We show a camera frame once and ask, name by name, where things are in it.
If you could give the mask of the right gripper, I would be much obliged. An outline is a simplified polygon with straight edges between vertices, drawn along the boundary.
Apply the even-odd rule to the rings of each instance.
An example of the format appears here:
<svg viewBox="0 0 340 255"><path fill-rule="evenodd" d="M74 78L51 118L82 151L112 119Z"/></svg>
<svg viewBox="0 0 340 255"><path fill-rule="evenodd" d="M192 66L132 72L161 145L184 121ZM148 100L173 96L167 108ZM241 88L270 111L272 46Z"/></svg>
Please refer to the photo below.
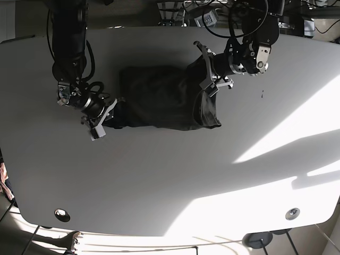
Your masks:
<svg viewBox="0 0 340 255"><path fill-rule="evenodd" d="M83 113L81 124L89 128L89 133L105 133L103 123L113 118L113 110L117 99L106 103L102 98L95 95L82 96L79 101L79 110Z"/></svg>

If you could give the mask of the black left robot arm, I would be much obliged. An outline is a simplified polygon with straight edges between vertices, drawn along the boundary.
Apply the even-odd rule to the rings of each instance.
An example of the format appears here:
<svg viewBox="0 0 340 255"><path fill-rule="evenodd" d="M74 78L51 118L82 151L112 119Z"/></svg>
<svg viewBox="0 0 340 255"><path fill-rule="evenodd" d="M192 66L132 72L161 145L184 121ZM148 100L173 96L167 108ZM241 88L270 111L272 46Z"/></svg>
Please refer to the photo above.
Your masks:
<svg viewBox="0 0 340 255"><path fill-rule="evenodd" d="M199 79L202 90L213 96L220 86L233 86L231 75L257 76L267 71L284 5L284 1L235 1L228 13L229 35L224 36L224 51L215 54L199 41L194 42L201 57L192 67L203 71Z"/></svg>

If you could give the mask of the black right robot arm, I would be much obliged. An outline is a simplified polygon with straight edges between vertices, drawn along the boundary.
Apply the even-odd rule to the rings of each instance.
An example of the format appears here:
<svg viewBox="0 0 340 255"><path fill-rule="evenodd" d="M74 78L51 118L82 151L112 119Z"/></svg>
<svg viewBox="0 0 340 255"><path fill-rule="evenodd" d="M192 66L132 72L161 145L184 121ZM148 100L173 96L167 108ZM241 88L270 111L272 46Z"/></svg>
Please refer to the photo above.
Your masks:
<svg viewBox="0 0 340 255"><path fill-rule="evenodd" d="M57 102L83 114L81 124L89 128L92 140L103 137L103 123L113 115L116 99L109 101L100 81L90 82L95 58L86 39L86 1L45 1L48 8L46 37L54 60L52 73L57 81Z"/></svg>

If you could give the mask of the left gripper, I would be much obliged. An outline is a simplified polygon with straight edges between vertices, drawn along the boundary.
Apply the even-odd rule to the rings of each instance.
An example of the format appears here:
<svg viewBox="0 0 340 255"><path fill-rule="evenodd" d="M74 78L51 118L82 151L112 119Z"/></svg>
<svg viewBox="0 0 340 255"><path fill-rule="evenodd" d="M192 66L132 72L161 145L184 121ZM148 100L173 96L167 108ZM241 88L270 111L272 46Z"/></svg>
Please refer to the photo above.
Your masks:
<svg viewBox="0 0 340 255"><path fill-rule="evenodd" d="M193 70L200 81L202 90L219 90L220 87L233 88L233 75L228 57L223 53L215 54L199 41L193 43L201 52L201 56L193 62Z"/></svg>

